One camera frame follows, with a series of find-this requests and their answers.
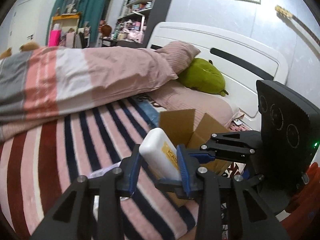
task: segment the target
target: guitar headstock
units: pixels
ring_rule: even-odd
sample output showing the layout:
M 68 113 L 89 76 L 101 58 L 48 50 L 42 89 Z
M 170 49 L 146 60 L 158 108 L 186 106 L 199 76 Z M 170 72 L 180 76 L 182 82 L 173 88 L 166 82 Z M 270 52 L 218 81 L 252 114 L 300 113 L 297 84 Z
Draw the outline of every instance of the guitar headstock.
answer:
M 275 10 L 280 13 L 281 15 L 288 17 L 288 18 L 292 18 L 293 14 L 289 11 L 287 11 L 286 9 L 282 8 L 281 6 L 277 5 L 275 7 Z

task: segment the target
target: green plush toy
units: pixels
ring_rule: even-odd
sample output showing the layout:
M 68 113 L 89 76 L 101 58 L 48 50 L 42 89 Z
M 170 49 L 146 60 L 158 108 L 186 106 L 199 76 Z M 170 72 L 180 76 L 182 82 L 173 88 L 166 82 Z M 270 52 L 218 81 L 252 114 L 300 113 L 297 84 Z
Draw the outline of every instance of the green plush toy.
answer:
M 196 89 L 208 94 L 228 95 L 226 82 L 221 72 L 202 58 L 195 58 L 190 66 L 179 74 L 178 81 L 187 88 Z

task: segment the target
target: white door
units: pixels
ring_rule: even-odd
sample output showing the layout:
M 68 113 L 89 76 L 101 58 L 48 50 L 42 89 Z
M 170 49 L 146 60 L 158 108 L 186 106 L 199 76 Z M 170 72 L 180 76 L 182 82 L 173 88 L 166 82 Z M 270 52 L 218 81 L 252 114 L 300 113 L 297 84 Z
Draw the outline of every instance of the white door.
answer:
M 32 40 L 39 21 L 42 0 L 28 0 L 16 6 L 11 22 L 9 47 L 12 53 Z

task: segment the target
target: brown plush toy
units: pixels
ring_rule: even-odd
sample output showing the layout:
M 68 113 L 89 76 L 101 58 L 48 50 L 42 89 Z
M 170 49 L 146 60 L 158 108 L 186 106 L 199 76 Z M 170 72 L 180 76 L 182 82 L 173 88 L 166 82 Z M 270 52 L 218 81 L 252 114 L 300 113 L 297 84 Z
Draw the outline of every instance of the brown plush toy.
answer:
M 20 51 L 29 51 L 29 50 L 35 50 L 39 49 L 40 46 L 35 41 L 30 41 L 20 47 Z
M 1 53 L 0 54 L 0 59 L 3 59 L 5 57 L 10 57 L 12 55 L 11 50 L 12 50 L 12 48 L 9 48 L 6 51 L 4 51 L 3 53 Z

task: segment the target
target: white headboard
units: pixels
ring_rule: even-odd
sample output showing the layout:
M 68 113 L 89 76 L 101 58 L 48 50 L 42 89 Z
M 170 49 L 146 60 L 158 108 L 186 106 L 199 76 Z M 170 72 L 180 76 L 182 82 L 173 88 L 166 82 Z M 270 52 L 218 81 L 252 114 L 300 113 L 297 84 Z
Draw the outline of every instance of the white headboard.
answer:
M 159 23 L 148 48 L 157 49 L 171 41 L 191 43 L 201 51 L 197 57 L 211 59 L 226 80 L 227 97 L 245 114 L 242 121 L 254 130 L 261 129 L 256 81 L 273 79 L 285 83 L 288 64 L 282 54 L 238 33 L 178 22 Z

